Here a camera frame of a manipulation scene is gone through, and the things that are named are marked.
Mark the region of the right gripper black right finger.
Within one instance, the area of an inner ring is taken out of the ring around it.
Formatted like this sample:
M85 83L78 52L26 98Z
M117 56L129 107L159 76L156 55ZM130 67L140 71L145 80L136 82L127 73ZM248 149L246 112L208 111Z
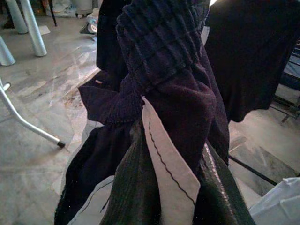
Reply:
M195 204L194 225L254 225L246 203L228 166L205 144L197 178L200 190Z

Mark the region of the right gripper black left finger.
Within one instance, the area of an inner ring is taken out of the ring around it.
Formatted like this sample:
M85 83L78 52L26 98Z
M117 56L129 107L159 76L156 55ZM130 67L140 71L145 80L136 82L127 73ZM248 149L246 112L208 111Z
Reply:
M132 142L117 168L102 225L160 222L158 183L141 120L133 124L130 136Z

